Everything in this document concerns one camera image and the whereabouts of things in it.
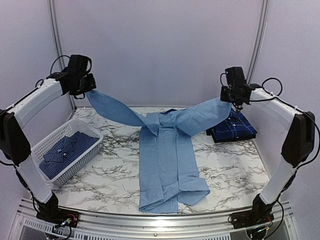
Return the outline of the light blue long sleeve shirt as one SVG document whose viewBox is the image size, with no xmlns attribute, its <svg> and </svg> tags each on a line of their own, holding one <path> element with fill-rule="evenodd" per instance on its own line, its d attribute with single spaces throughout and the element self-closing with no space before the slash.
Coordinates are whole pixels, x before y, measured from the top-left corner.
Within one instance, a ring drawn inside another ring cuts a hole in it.
<svg viewBox="0 0 320 240">
<path fill-rule="evenodd" d="M 195 106 L 142 115 L 99 91 L 86 94 L 103 118 L 132 127 L 139 133 L 139 210 L 171 214 L 179 204 L 193 206 L 209 193 L 199 176 L 192 137 L 221 123 L 231 104 L 214 98 Z"/>
</svg>

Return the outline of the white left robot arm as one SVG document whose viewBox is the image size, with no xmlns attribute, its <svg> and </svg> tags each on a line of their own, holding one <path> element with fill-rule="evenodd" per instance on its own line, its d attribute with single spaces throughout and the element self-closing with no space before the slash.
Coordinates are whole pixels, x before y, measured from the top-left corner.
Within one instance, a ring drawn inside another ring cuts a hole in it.
<svg viewBox="0 0 320 240">
<path fill-rule="evenodd" d="M 76 97 L 95 89 L 93 74 L 56 72 L 37 82 L 33 90 L 0 112 L 0 149 L 11 161 L 20 183 L 31 193 L 38 219 L 61 224 L 70 214 L 59 208 L 32 158 L 31 145 L 23 129 L 44 107 L 69 93 Z"/>
</svg>

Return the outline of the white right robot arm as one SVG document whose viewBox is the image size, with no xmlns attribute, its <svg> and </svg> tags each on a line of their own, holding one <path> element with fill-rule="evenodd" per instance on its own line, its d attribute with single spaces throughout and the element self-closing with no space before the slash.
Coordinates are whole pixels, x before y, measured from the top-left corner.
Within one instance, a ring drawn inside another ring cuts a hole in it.
<svg viewBox="0 0 320 240">
<path fill-rule="evenodd" d="M 298 169 L 309 164 L 307 158 L 314 150 L 315 134 L 320 131 L 315 115 L 310 111 L 300 110 L 255 83 L 222 86 L 220 99 L 231 103 L 236 110 L 242 104 L 252 104 L 287 129 L 287 136 L 281 147 L 280 163 L 266 187 L 254 198 L 250 210 L 230 215 L 230 222 L 235 229 L 266 223 L 274 219 L 272 208 L 281 194 L 290 187 Z"/>
</svg>

